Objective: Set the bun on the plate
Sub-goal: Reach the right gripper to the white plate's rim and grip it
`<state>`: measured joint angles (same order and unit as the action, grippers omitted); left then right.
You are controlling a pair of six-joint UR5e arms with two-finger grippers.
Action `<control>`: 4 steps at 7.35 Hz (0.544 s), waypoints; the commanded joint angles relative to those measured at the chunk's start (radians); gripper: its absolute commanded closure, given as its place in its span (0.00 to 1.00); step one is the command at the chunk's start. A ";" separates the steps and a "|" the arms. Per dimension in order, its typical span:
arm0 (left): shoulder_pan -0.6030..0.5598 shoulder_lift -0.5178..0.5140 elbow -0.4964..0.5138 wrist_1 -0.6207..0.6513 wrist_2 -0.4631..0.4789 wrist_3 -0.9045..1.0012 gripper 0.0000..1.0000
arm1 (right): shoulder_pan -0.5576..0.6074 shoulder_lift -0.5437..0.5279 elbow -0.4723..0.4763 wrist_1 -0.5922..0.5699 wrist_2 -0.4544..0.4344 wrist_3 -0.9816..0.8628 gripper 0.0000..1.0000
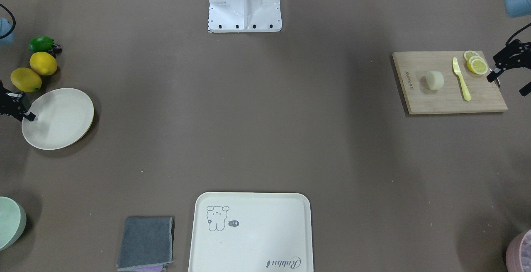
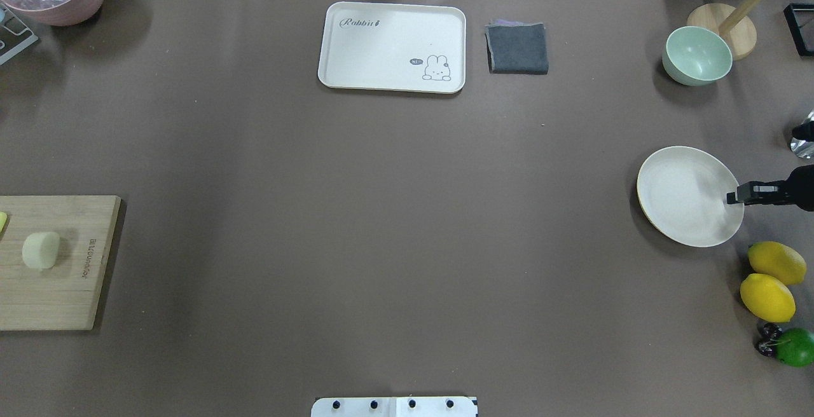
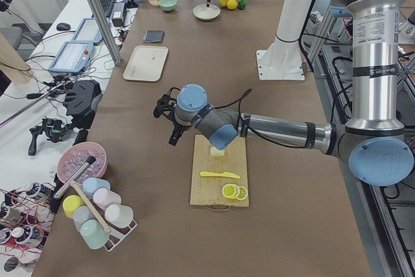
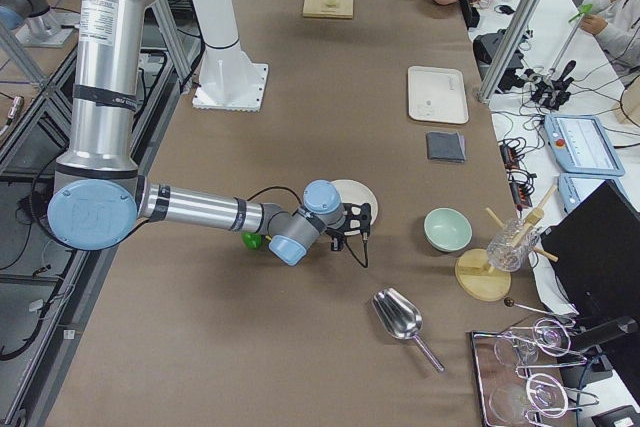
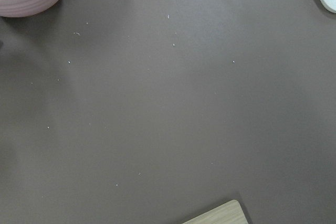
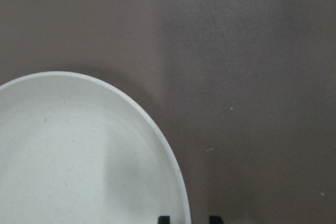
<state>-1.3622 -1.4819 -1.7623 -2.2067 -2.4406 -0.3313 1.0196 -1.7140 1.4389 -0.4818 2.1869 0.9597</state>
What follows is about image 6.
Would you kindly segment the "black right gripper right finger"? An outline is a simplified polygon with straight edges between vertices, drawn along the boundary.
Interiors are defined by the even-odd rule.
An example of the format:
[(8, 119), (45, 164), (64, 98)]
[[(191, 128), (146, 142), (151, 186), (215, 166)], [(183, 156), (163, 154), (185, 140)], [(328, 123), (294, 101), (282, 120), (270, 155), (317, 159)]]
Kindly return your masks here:
[(209, 216), (209, 224), (223, 224), (221, 216)]

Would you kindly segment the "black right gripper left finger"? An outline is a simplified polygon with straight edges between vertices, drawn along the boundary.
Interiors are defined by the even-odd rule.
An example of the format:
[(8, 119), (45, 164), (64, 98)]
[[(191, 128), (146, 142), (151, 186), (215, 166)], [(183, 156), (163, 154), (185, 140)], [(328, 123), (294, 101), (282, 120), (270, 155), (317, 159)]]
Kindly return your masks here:
[(159, 216), (158, 224), (170, 224), (170, 216)]

